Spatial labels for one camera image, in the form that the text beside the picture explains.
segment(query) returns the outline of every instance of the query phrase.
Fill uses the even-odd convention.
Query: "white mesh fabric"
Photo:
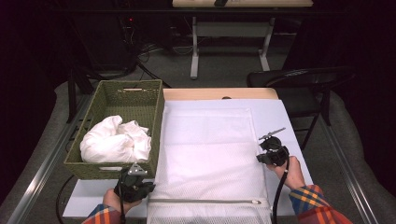
[[[271,223],[248,108],[166,107],[162,138],[148,223]]]

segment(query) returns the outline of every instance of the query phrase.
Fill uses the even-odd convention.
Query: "chair backrest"
[[[270,88],[305,87],[313,92],[329,91],[355,76],[353,67],[309,68],[279,71],[281,74],[268,80],[265,84]]]

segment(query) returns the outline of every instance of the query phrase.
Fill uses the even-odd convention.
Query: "crumpled white towel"
[[[149,159],[151,137],[148,128],[135,120],[122,123],[110,116],[88,131],[80,143],[81,158],[86,162],[136,162]]]

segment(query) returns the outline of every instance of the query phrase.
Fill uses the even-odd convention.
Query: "white cloth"
[[[110,116],[93,126],[79,145],[81,158],[86,162],[146,161],[151,150],[149,129],[135,120],[121,123],[120,116]]]
[[[148,223],[271,223],[249,108],[165,107],[162,133]]]

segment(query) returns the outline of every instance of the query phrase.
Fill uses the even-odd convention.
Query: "metal rod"
[[[327,126],[323,119],[319,120],[320,126],[322,130],[325,132],[327,139],[329,139],[332,150],[338,158],[339,164],[343,171],[344,179],[346,180],[346,185],[349,188],[350,194],[355,201],[356,206],[358,207],[359,212],[361,213],[361,218],[364,223],[372,224],[378,223],[370,204],[367,201],[367,198],[364,192],[361,189],[361,185],[358,182],[358,179],[354,175],[352,168],[349,165],[349,162],[341,148],[335,134],[332,130],[331,126]]]
[[[44,159],[31,184],[23,194],[20,202],[9,218],[7,224],[25,223],[25,219],[29,215],[29,212],[34,206],[36,199],[50,177],[56,162],[62,155],[62,149],[67,144],[70,133],[74,131],[74,127],[76,127],[78,119],[83,117],[90,100],[91,97],[89,95],[83,95],[81,97],[80,103],[78,104],[78,112],[75,118],[70,123],[65,125],[61,135],[58,138],[59,140],[56,144],[56,147],[53,148],[52,151],[49,152],[49,155],[46,157],[46,159]]]

